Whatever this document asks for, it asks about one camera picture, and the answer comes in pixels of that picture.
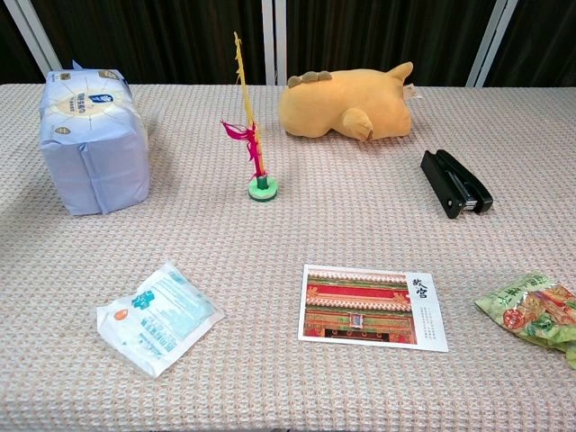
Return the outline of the white partition frame post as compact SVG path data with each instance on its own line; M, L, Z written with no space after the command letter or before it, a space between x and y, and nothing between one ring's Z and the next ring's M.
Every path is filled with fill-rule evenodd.
M61 70L59 58L52 47L31 0L4 0L19 33L23 37L43 75L51 70Z
M287 0L261 0L265 83L287 84Z
M496 0L472 64L466 87L483 87L518 0Z

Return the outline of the blue tissue paper pack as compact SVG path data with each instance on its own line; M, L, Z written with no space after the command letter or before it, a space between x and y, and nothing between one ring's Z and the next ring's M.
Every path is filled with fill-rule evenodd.
M149 196L148 132L117 69L75 66L46 75L40 150L73 215L115 212Z

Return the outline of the yellow plush toy animal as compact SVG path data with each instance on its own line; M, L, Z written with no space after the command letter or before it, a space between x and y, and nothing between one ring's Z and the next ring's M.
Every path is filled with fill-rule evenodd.
M361 141L406 136L411 117L404 81L412 70L409 61L386 72L357 68L291 76L280 97L279 121L286 132L305 138L329 131Z

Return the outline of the woven patterned tablecloth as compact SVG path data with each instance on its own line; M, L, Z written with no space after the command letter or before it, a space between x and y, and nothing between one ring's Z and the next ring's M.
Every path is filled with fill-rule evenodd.
M134 85L148 199L74 217L39 148L41 85L0 85L0 431L576 432L576 370L475 306L542 272L576 293L576 88L423 87L411 134L287 135L249 93L271 202L247 193L234 85ZM420 167L450 153L493 198L449 219ZM173 263L225 319L158 378L95 310ZM298 339L306 264L433 276L448 351Z

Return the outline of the green snack bag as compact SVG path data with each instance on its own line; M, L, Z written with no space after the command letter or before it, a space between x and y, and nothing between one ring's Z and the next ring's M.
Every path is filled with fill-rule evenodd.
M525 274L475 305L518 338L563 352L576 370L576 294L552 277Z

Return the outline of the feather shuttlecock with green base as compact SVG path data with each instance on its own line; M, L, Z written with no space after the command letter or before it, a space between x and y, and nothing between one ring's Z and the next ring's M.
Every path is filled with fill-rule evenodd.
M238 126L225 121L221 121L221 124L230 138L233 140L245 141L247 143L249 160L255 164L255 173L251 177L247 187L249 197L257 202L268 202L276 197L278 192L278 183L267 173L265 168L259 128L254 117L245 78L244 63L241 53L241 39L236 32L234 32L234 42L236 47L235 60L238 64L236 73L241 86L245 112L247 115L247 126Z

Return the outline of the black stapler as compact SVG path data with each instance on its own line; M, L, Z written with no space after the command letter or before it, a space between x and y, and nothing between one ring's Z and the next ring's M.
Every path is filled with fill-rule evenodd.
M449 219L462 211L484 213L492 206L493 198L482 182L447 151L426 150L420 167Z

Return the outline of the white medical mask packet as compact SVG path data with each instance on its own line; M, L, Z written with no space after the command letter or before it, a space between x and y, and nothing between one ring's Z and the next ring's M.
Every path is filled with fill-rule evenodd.
M224 317L167 262L133 295L98 307L96 326L111 347L157 378Z

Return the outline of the palace picture postcard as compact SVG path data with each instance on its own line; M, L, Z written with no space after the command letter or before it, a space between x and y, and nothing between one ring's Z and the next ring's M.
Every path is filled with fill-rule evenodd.
M433 276L306 264L298 339L446 353Z

